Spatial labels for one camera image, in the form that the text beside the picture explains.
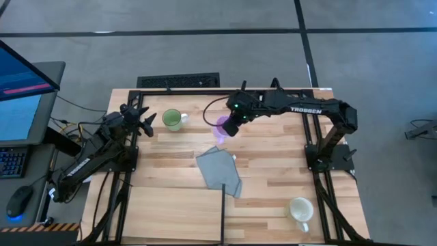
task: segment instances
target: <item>monitor screen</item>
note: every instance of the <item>monitor screen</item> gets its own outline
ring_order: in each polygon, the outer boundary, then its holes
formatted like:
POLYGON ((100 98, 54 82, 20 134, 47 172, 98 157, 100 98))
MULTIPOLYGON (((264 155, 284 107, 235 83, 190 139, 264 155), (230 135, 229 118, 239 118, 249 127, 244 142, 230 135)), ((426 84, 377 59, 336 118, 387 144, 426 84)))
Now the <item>monitor screen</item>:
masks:
POLYGON ((0 41, 0 101, 58 89, 45 74, 0 41))

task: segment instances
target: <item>mug handle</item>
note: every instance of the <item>mug handle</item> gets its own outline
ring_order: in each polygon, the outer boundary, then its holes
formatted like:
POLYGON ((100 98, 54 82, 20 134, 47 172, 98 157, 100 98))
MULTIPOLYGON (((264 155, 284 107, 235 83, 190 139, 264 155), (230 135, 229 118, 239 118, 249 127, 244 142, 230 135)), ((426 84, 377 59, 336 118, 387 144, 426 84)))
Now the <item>mug handle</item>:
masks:
POLYGON ((309 227, 308 227, 308 223, 307 222, 298 222, 298 227, 300 230, 302 230, 303 232, 309 232, 309 227))
POLYGON ((180 117, 181 117, 182 123, 187 123, 188 122, 188 114, 183 113, 182 115, 180 115, 180 117))

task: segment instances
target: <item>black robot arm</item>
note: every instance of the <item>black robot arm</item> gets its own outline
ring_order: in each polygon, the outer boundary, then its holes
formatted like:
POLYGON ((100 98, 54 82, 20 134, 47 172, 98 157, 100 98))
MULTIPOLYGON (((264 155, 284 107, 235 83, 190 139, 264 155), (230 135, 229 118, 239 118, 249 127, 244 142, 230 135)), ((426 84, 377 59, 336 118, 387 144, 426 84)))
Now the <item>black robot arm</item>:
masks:
MULTIPOLYGON (((279 82, 275 78, 272 84, 278 85, 279 82)), ((287 94, 279 86, 275 90, 257 92, 246 92, 245 87, 246 81, 243 82, 242 89, 232 93, 226 102, 231 115, 222 127, 230 136, 234 136, 242 124, 261 116, 270 117, 287 112, 325 115, 334 126, 318 143, 317 161, 329 163, 333 149, 340 139, 358 128, 356 109, 341 100, 299 97, 287 94)))
POLYGON ((124 141, 133 132, 141 135, 140 128, 147 136, 153 136, 153 128, 150 125, 156 113, 143 122, 139 120, 148 109, 149 107, 135 109, 123 104, 120 106, 120 112, 113 112, 104 117, 98 130, 88 139, 95 150, 83 158, 79 157, 77 162, 66 169, 54 172, 49 178, 48 194, 51 199, 54 202, 66 202, 81 183, 100 168, 109 163, 128 165, 135 159, 135 149, 125 146, 124 141))

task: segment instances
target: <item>wooden tabletop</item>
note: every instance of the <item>wooden tabletop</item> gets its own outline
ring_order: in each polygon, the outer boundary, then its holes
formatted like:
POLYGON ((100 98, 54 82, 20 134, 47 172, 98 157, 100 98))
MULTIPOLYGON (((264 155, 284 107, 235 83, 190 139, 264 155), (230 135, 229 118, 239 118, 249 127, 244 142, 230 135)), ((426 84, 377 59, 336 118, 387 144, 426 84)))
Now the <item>wooden tabletop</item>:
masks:
MULTIPOLYGON (((131 89, 113 90, 108 112, 119 111, 119 106, 127 102, 129 90, 131 89)), ((313 91, 317 98, 333 98, 331 89, 316 88, 313 91)), ((146 96, 143 106, 149 106, 150 109, 145 116, 158 113, 152 124, 155 135, 151 138, 142 135, 137 140, 140 155, 137 170, 132 173, 131 184, 134 187, 207 189, 195 157, 217 145, 220 149, 236 155, 236 166, 243 183, 240 199, 226 195, 225 243, 323 243, 312 173, 307 169, 303 150, 306 139, 302 116, 299 113, 285 113, 271 118, 258 118, 242 125, 235 137, 218 145, 212 128, 202 119, 202 112, 209 102, 219 97, 222 96, 146 96), (176 133, 168 131, 161 120, 162 114, 168 109, 189 114, 188 123, 176 133), (309 233, 301 232, 296 223, 284 215, 284 207, 294 197, 306 197, 315 207, 314 216, 309 222, 309 233)), ((229 115, 225 100, 214 103, 208 109, 206 117, 214 122, 221 115, 229 115)), ((309 117, 310 127, 314 129, 311 119, 309 117)), ((320 116, 320 125, 324 136, 332 127, 330 120, 324 116, 320 116)), ((316 140, 314 130, 312 132, 313 140, 316 140)), ((340 211, 359 234, 368 238, 355 181, 343 171, 332 171, 331 175, 340 211)), ((91 231, 103 178, 104 174, 92 176, 82 218, 84 236, 91 231)), ((111 179, 110 174, 100 199, 97 221, 107 209, 111 179)), ((327 215, 331 236, 335 238, 333 220, 328 208, 327 215)), ((117 218, 118 209, 112 220, 111 236, 115 236, 117 218)), ((211 243, 139 237, 124 237, 122 242, 211 243)))

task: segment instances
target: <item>computer mouse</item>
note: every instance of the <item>computer mouse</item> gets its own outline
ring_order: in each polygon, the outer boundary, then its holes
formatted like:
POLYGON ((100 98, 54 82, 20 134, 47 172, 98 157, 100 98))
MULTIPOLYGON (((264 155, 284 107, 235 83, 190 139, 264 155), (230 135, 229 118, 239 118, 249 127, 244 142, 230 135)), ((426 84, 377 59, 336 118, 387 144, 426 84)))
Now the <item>computer mouse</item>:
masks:
POLYGON ((23 214, 32 193, 33 189, 30 186, 22 186, 18 188, 9 199, 8 205, 6 206, 6 214, 8 217, 15 218, 23 214))

